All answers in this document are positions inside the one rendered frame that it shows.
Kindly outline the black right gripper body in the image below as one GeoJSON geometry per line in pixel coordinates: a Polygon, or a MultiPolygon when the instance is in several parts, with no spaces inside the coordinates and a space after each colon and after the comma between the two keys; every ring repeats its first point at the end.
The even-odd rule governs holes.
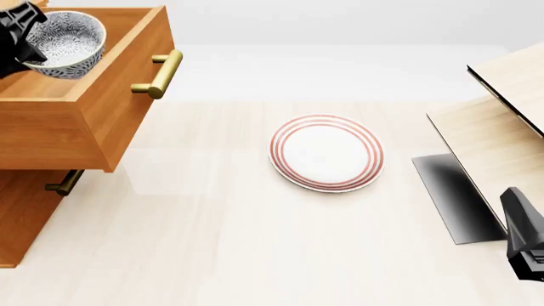
{"type": "Polygon", "coordinates": [[[544,282],[544,249],[508,252],[507,259],[519,280],[544,282]]]}

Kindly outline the open wooden drawer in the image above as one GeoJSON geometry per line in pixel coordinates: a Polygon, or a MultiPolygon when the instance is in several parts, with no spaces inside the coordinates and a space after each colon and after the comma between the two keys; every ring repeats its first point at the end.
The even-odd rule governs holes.
{"type": "Polygon", "coordinates": [[[165,6],[82,12],[107,30],[105,54],[86,76],[0,79],[0,170],[113,172],[179,68],[165,6]]]}

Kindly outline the wooden cabinet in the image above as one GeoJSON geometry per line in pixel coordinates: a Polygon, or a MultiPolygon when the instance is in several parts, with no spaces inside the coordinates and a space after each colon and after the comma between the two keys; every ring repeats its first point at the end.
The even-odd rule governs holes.
{"type": "Polygon", "coordinates": [[[59,205],[45,185],[95,165],[93,149],[71,102],[0,98],[0,268],[20,264],[59,205]]]}

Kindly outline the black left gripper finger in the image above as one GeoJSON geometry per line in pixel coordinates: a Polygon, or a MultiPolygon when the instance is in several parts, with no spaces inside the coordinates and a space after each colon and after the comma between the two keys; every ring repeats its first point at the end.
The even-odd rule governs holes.
{"type": "Polygon", "coordinates": [[[15,58],[19,62],[33,61],[43,63],[48,60],[38,48],[26,41],[23,37],[23,32],[19,33],[17,37],[18,41],[15,44],[15,58]]]}
{"type": "Polygon", "coordinates": [[[0,44],[0,78],[5,78],[24,70],[24,66],[15,58],[14,46],[0,44]]]}

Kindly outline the pale wood board, black edge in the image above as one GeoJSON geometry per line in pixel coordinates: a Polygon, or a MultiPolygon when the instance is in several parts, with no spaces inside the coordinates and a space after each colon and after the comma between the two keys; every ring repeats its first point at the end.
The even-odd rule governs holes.
{"type": "Polygon", "coordinates": [[[544,42],[467,65],[467,71],[544,138],[544,42]]]}

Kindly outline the blue-white patterned bowl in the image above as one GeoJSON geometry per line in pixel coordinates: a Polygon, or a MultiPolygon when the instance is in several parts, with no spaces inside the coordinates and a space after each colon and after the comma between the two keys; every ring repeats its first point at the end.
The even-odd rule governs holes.
{"type": "Polygon", "coordinates": [[[44,76],[79,79],[102,59],[107,31],[96,17],[83,12],[46,12],[47,20],[31,28],[26,41],[46,60],[25,60],[23,65],[44,76]]]}

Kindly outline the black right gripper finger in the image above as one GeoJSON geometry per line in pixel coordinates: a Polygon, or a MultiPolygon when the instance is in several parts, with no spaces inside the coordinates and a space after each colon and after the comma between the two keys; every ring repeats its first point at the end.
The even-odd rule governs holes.
{"type": "Polygon", "coordinates": [[[500,199],[507,221],[507,255],[544,250],[544,216],[519,188],[507,188],[500,199]]]}

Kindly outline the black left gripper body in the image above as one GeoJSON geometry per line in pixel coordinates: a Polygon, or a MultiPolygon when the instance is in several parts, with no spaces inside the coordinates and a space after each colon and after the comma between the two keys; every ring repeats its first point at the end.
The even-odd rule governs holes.
{"type": "Polygon", "coordinates": [[[22,3],[0,9],[0,33],[3,40],[18,43],[26,39],[36,22],[44,23],[47,19],[44,12],[33,3],[22,3]]]}

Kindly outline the white plate with red rings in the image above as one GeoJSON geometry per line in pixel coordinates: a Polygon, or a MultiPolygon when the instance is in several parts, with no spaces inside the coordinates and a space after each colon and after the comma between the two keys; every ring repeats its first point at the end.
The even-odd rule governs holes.
{"type": "Polygon", "coordinates": [[[386,165],[383,142],[345,116],[307,114],[281,124],[267,147],[273,168],[308,190],[345,193],[365,188],[386,165]]]}

